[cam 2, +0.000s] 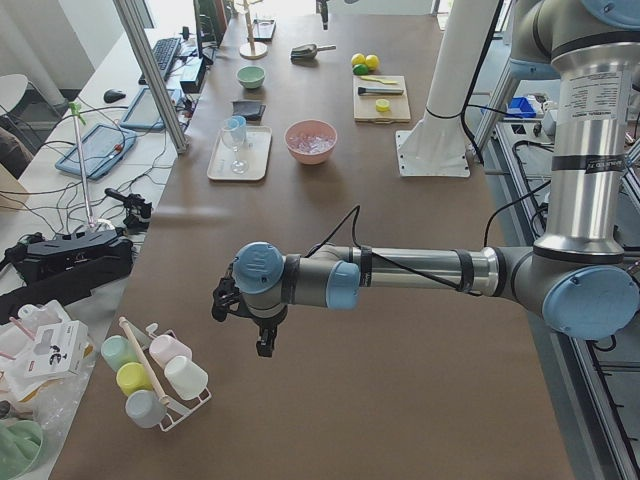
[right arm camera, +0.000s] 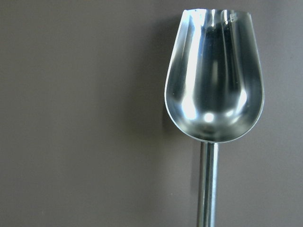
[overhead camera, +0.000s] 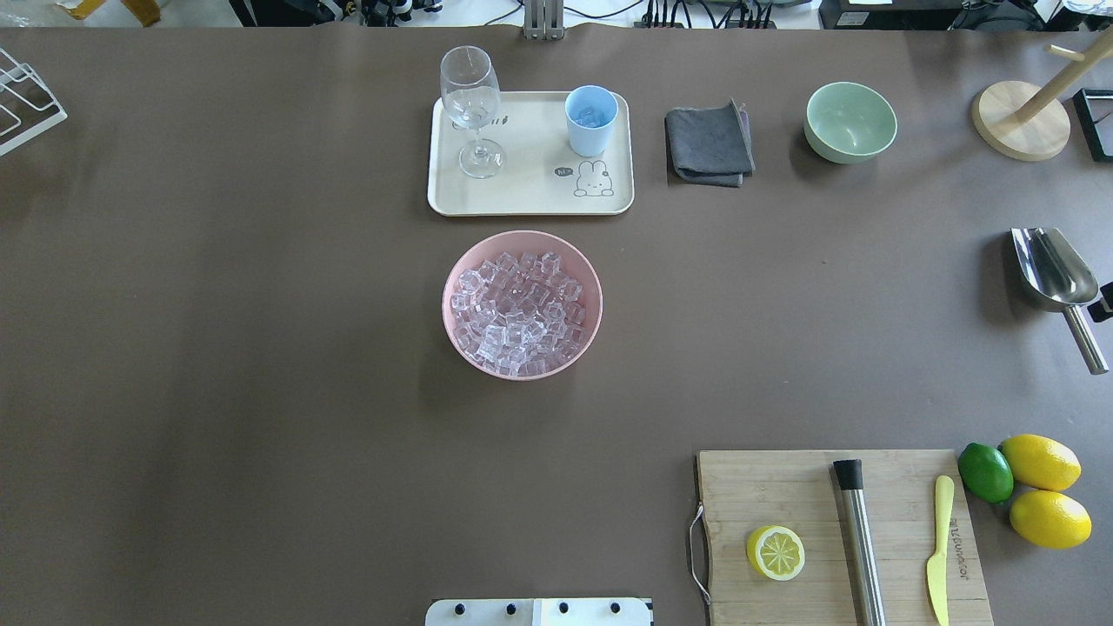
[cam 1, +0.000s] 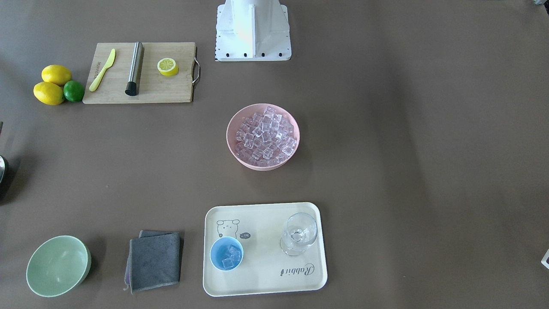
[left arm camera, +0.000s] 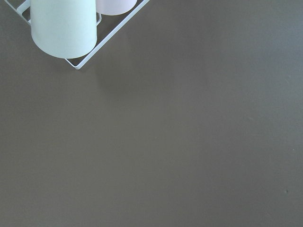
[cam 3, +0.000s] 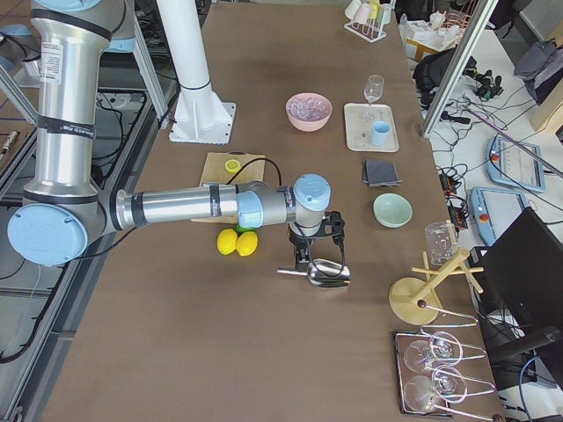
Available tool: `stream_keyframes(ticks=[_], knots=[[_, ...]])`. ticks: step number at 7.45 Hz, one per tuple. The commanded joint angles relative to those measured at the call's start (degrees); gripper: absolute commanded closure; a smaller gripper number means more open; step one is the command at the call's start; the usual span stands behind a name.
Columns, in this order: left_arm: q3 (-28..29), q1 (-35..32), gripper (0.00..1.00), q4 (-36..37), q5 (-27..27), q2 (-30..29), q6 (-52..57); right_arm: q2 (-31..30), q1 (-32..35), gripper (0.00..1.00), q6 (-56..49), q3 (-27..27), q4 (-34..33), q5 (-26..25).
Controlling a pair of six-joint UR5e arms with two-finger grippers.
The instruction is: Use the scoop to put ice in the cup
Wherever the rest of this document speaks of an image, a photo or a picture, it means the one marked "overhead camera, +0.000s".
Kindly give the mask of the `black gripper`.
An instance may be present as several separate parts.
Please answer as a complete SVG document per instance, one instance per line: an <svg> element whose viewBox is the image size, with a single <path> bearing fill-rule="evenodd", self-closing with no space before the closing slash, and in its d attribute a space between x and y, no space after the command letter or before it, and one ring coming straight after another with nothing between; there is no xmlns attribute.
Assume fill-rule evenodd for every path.
<svg viewBox="0 0 1113 626"><path fill-rule="evenodd" d="M1089 304L1089 316L1093 323L1103 323L1113 317L1113 282L1099 290L1099 299Z"/></svg>

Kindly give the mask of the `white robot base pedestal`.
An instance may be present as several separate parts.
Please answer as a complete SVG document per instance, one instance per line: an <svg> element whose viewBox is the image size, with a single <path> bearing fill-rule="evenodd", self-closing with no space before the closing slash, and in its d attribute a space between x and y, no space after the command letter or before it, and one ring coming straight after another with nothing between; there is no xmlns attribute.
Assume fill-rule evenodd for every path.
<svg viewBox="0 0 1113 626"><path fill-rule="evenodd" d="M629 596L440 599L425 625L653 625L652 601Z"/></svg>

